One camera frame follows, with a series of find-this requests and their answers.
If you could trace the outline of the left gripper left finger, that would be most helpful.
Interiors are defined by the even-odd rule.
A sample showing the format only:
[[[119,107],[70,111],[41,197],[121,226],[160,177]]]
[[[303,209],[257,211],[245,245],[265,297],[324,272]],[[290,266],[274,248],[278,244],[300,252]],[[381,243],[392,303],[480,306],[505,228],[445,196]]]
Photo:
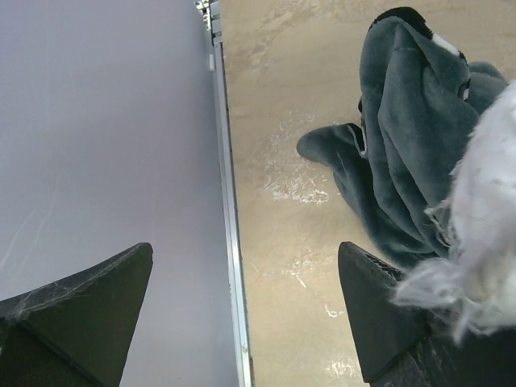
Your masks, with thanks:
[[[138,243],[1,302],[4,387],[118,386],[152,271]]]

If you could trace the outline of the zebra print pillowcase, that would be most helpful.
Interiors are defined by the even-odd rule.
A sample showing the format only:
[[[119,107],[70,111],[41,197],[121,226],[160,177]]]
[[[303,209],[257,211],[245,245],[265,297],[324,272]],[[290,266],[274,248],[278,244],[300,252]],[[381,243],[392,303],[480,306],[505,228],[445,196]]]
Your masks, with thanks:
[[[449,193],[451,171],[481,113],[506,87],[491,64],[469,62],[413,8],[370,25],[360,58],[360,124],[306,133],[298,154],[327,166],[368,236],[402,267],[447,255],[427,209]]]

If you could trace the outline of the white pillow insert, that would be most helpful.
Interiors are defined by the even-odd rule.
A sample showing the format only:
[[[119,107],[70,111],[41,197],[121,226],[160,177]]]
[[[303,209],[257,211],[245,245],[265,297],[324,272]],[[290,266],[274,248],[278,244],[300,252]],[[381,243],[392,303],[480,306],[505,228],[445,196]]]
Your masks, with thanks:
[[[424,260],[396,284],[396,306],[430,310],[455,343],[515,325],[515,82],[478,119],[451,172],[448,256]]]

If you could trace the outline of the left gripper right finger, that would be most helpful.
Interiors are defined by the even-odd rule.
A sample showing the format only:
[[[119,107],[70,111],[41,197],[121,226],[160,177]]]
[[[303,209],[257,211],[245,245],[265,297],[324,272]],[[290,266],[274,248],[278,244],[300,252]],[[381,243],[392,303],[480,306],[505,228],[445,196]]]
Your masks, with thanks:
[[[339,245],[339,280],[365,383],[484,387],[515,384],[515,333],[472,336],[460,347],[443,324],[389,302],[396,268],[351,242]]]

